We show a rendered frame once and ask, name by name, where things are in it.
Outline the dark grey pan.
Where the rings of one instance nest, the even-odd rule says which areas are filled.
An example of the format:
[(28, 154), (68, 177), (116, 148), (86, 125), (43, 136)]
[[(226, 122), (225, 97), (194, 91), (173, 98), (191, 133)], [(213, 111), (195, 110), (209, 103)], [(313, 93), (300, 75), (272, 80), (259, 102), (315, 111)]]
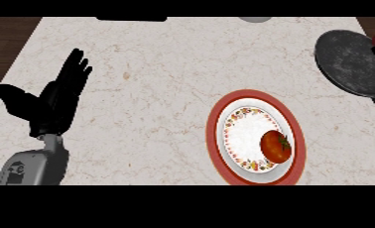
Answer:
[(372, 39), (349, 30), (325, 32), (313, 49), (318, 68), (346, 92), (375, 102), (375, 45)]

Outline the black flat appliance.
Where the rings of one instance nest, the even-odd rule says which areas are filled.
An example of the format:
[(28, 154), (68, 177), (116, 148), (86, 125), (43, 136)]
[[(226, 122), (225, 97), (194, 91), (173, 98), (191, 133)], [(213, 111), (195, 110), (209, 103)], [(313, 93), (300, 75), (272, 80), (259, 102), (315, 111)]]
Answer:
[(101, 21), (120, 21), (120, 22), (166, 22), (167, 17), (96, 17)]

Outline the grey round object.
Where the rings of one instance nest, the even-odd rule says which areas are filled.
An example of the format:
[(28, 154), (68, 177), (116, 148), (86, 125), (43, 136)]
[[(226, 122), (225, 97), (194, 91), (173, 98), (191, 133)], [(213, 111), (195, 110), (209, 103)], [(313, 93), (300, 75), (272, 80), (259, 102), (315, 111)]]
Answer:
[(248, 23), (263, 23), (272, 19), (272, 17), (240, 17)]

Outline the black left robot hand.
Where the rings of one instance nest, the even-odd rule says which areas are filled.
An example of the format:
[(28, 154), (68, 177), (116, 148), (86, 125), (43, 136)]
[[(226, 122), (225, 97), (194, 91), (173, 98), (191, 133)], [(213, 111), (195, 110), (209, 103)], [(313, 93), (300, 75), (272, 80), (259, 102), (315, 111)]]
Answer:
[(0, 100), (11, 115), (30, 122), (30, 136), (62, 136), (76, 118), (80, 96), (93, 68), (85, 52), (74, 49), (58, 78), (49, 82), (39, 96), (11, 84), (0, 84)]

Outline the red-rimmed white plate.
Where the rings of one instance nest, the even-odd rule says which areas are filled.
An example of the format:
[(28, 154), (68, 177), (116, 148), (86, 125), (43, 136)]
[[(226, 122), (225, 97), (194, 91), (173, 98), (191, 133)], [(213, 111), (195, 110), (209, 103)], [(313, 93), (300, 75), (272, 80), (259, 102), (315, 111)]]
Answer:
[[(262, 138), (275, 130), (290, 143), (291, 156), (277, 164), (262, 151)], [(217, 102), (207, 121), (207, 149), (229, 184), (296, 184), (306, 161), (297, 120), (284, 104), (265, 92), (237, 90)]]

